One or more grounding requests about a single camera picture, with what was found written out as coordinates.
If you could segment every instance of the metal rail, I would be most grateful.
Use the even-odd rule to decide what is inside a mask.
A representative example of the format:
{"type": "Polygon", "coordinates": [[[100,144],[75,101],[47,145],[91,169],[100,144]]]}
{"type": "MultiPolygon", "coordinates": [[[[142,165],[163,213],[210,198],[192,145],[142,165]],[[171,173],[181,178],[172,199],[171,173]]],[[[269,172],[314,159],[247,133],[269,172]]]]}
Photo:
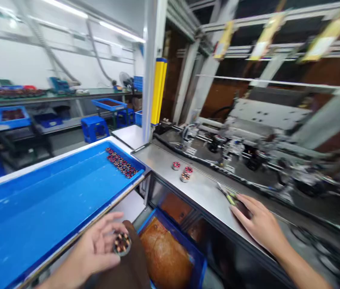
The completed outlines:
{"type": "MultiPolygon", "coordinates": [[[[330,4],[322,4],[315,5],[305,8],[292,9],[287,11],[285,21],[297,20],[297,19],[305,19],[312,17],[324,17],[324,20],[331,20],[334,18],[336,13],[340,9],[340,2],[330,3],[330,4]]],[[[252,26],[252,25],[262,25],[266,24],[269,19],[274,15],[274,13],[270,14],[262,14],[257,16],[251,16],[246,18],[234,19],[235,26],[237,28],[252,26]]],[[[201,25],[201,29],[204,33],[210,33],[215,31],[222,31],[225,29],[226,23],[211,23],[201,25]]]]}

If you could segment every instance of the metal table surface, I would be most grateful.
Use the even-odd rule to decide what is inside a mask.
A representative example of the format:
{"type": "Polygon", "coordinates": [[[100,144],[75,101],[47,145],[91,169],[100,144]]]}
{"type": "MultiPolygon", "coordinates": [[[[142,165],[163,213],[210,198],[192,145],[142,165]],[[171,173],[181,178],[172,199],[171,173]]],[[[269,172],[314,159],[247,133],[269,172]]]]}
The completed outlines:
{"type": "MultiPolygon", "coordinates": [[[[163,135],[161,135],[161,137],[168,142],[180,142],[180,136],[178,132],[174,130],[170,130],[164,133],[163,135]]],[[[302,223],[304,226],[308,227],[307,229],[312,230],[311,224],[313,223],[313,221],[310,220],[309,218],[306,218],[306,217],[304,218],[304,216],[302,216],[300,213],[297,213],[293,211],[291,208],[288,208],[287,207],[288,204],[285,201],[281,202],[283,204],[279,204],[276,201],[273,201],[270,198],[267,198],[259,194],[258,192],[255,192],[251,190],[250,188],[240,184],[236,180],[233,180],[219,172],[216,172],[205,165],[202,165],[184,156],[180,156],[172,152],[171,150],[166,148],[156,139],[153,140],[153,143],[177,155],[177,157],[199,168],[204,173],[210,176],[213,176],[214,178],[224,183],[225,185],[232,187],[238,191],[244,192],[245,194],[258,199],[259,201],[263,202],[268,207],[269,210],[277,213],[278,215],[284,217],[285,219],[293,223],[299,222],[297,225],[300,225],[300,223],[302,223]]],[[[218,161],[219,154],[214,154],[210,152],[207,148],[204,148],[203,145],[204,145],[204,142],[200,141],[199,139],[195,139],[193,141],[192,147],[197,149],[197,152],[195,155],[202,159],[218,161]]],[[[258,171],[257,172],[251,171],[245,166],[243,162],[238,162],[235,160],[235,158],[233,158],[231,165],[235,167],[235,173],[238,176],[245,178],[249,181],[260,183],[266,186],[273,186],[277,183],[277,176],[273,171],[269,171],[266,173],[260,173],[258,171]]],[[[295,207],[297,207],[298,209],[306,211],[314,216],[317,216],[319,219],[327,220],[333,224],[340,226],[340,197],[327,196],[327,197],[312,198],[312,197],[309,197],[303,194],[302,192],[298,190],[294,190],[293,192],[291,192],[291,197],[292,197],[295,207]]],[[[336,238],[339,238],[340,237],[339,232],[335,234],[335,236],[336,238]]]]}
{"type": "Polygon", "coordinates": [[[143,141],[143,130],[136,124],[113,130],[111,134],[133,150],[145,144],[143,141]]]}
{"type": "MultiPolygon", "coordinates": [[[[261,258],[261,262],[268,263],[269,265],[276,266],[279,270],[282,268],[274,261],[270,254],[259,246],[253,238],[245,231],[239,221],[234,218],[230,211],[229,203],[226,197],[217,189],[217,178],[211,176],[200,168],[192,164],[194,168],[193,175],[189,182],[183,183],[180,181],[181,171],[174,171],[171,168],[171,164],[174,161],[181,163],[181,168],[190,165],[190,160],[176,155],[172,151],[168,150],[165,146],[154,140],[151,144],[136,150],[133,152],[134,156],[149,167],[155,175],[157,175],[161,181],[169,187],[173,187],[179,196],[183,196],[184,201],[192,205],[198,210],[202,217],[208,220],[216,229],[221,231],[233,242],[238,242],[238,235],[241,237],[241,241],[245,241],[251,248],[256,257],[261,258]]],[[[317,259],[316,251],[314,248],[304,245],[299,241],[293,233],[290,231],[291,223],[297,226],[304,226],[313,232],[319,233],[323,238],[327,240],[332,239],[340,247],[340,234],[334,234],[326,228],[322,228],[309,218],[291,210],[288,210],[283,205],[276,203],[275,201],[260,197],[257,193],[251,189],[230,180],[231,182],[222,182],[227,187],[231,187],[243,194],[250,195],[257,198],[265,204],[272,212],[276,213],[277,220],[283,230],[288,241],[292,247],[325,279],[331,284],[336,286],[335,277],[319,262],[317,259]]]]}

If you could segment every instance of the fluorescent light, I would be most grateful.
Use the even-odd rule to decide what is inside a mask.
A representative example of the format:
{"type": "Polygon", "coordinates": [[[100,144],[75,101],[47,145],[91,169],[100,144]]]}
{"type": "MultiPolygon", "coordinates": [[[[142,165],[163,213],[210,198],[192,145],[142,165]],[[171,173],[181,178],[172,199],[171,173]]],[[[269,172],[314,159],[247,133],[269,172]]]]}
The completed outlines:
{"type": "Polygon", "coordinates": [[[10,19],[10,27],[11,27],[12,29],[15,29],[16,27],[18,27],[18,23],[17,23],[16,20],[13,19],[13,18],[10,19]]]}
{"type": "Polygon", "coordinates": [[[43,1],[47,2],[47,3],[51,4],[51,5],[54,5],[55,7],[63,9],[64,11],[67,11],[67,12],[70,12],[72,14],[75,14],[75,15],[77,15],[79,17],[82,17],[82,18],[85,18],[85,19],[87,19],[89,17],[86,13],[84,13],[82,11],[79,11],[79,10],[77,10],[75,8],[72,8],[70,6],[67,6],[66,4],[60,3],[58,1],[55,1],[55,0],[43,0],[43,1]]]}
{"type": "Polygon", "coordinates": [[[115,45],[115,46],[119,46],[120,48],[123,48],[122,45],[120,44],[117,44],[117,43],[114,43],[114,42],[111,42],[111,41],[107,41],[105,39],[102,39],[102,38],[99,38],[99,37],[94,37],[94,40],[97,40],[97,41],[100,41],[100,42],[103,42],[105,44],[109,44],[109,45],[115,45]]]}
{"type": "Polygon", "coordinates": [[[118,32],[119,34],[127,36],[127,37],[129,37],[131,39],[134,39],[137,42],[142,42],[142,43],[146,42],[144,39],[139,38],[138,36],[132,35],[131,33],[128,33],[127,31],[124,31],[124,30],[122,30],[122,29],[120,29],[118,27],[115,27],[114,25],[111,25],[109,23],[106,23],[104,21],[99,21],[99,24],[102,25],[103,27],[106,27],[106,28],[111,29],[111,30],[113,30],[115,32],[118,32]]]}

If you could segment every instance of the hand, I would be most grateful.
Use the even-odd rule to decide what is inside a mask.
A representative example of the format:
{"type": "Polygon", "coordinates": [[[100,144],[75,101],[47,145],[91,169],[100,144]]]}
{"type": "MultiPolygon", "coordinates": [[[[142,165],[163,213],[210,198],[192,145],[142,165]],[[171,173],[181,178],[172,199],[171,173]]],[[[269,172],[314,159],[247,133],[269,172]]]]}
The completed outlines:
{"type": "Polygon", "coordinates": [[[110,213],[83,234],[64,263],[38,289],[73,289],[82,285],[92,274],[115,267],[121,261],[112,253],[116,239],[114,231],[128,234],[122,223],[112,222],[123,213],[110,213]]]}
{"type": "Polygon", "coordinates": [[[251,220],[245,217],[237,207],[231,206],[230,208],[249,234],[260,245],[275,256],[290,248],[277,220],[261,202],[241,194],[238,194],[237,198],[253,214],[251,220]]]}

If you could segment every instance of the wire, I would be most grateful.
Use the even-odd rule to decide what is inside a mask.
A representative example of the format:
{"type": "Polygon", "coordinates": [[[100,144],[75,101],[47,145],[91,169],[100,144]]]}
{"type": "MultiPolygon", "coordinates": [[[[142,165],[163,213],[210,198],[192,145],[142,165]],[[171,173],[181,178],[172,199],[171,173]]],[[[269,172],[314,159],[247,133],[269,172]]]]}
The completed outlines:
{"type": "Polygon", "coordinates": [[[91,44],[92,44],[92,46],[93,46],[95,58],[96,58],[97,61],[98,61],[98,65],[99,65],[99,67],[101,68],[101,71],[102,71],[103,75],[107,78],[108,81],[110,81],[110,82],[112,83],[113,80],[112,80],[111,77],[109,77],[109,76],[107,75],[107,73],[105,72],[105,70],[104,70],[104,68],[103,68],[103,65],[102,65],[102,62],[101,62],[101,60],[100,60],[100,58],[99,58],[97,48],[95,47],[95,41],[94,41],[94,37],[93,37],[93,31],[92,31],[92,29],[91,29],[91,24],[90,24],[90,20],[89,20],[89,19],[86,20],[86,25],[87,25],[87,29],[88,29],[88,31],[89,31],[90,42],[91,42],[91,44]]]}
{"type": "Polygon", "coordinates": [[[56,57],[56,55],[54,54],[54,52],[52,51],[52,49],[49,47],[49,45],[47,44],[46,40],[43,37],[43,34],[41,33],[40,29],[39,29],[39,24],[34,20],[31,19],[30,17],[27,16],[27,14],[24,11],[25,9],[25,5],[24,2],[21,0],[12,0],[12,2],[15,4],[16,8],[18,9],[19,14],[22,17],[22,21],[24,21],[28,27],[30,28],[31,32],[34,34],[34,36],[37,37],[37,39],[39,40],[39,43],[42,45],[42,47],[45,49],[51,65],[55,71],[55,74],[58,76],[58,70],[56,68],[55,63],[60,67],[60,69],[63,70],[63,72],[68,76],[68,78],[71,81],[77,82],[78,85],[81,85],[80,81],[78,79],[76,79],[69,71],[68,69],[61,63],[61,61],[56,57]]]}

